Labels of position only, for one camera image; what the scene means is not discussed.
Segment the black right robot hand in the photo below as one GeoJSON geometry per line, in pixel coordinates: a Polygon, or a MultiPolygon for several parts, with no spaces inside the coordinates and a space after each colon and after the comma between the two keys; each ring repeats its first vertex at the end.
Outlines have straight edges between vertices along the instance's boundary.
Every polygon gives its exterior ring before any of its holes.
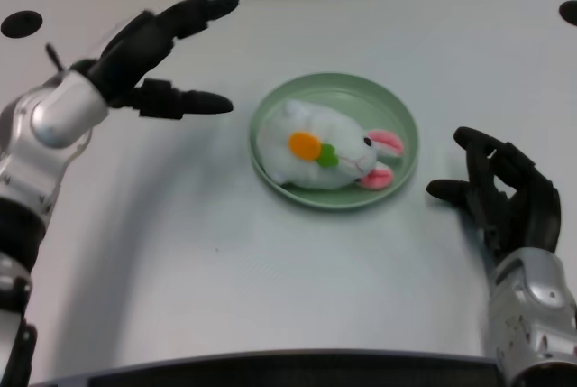
{"type": "Polygon", "coordinates": [[[427,193],[473,218],[496,263],[525,247],[554,253],[562,210],[553,182],[512,143],[463,126],[453,138],[466,152],[469,178],[433,180],[427,193]]]}

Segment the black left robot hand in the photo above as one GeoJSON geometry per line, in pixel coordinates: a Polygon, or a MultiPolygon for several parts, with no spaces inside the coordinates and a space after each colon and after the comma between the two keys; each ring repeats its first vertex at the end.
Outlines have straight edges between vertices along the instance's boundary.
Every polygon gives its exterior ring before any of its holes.
{"type": "Polygon", "coordinates": [[[218,115],[234,110],[226,97],[182,91],[170,81],[144,76],[165,60],[176,40],[198,34],[230,14],[239,0],[184,0],[159,14],[145,10],[125,25],[97,59],[71,68],[87,78],[112,108],[129,107],[141,117],[180,120],[184,115],[218,115]]]}

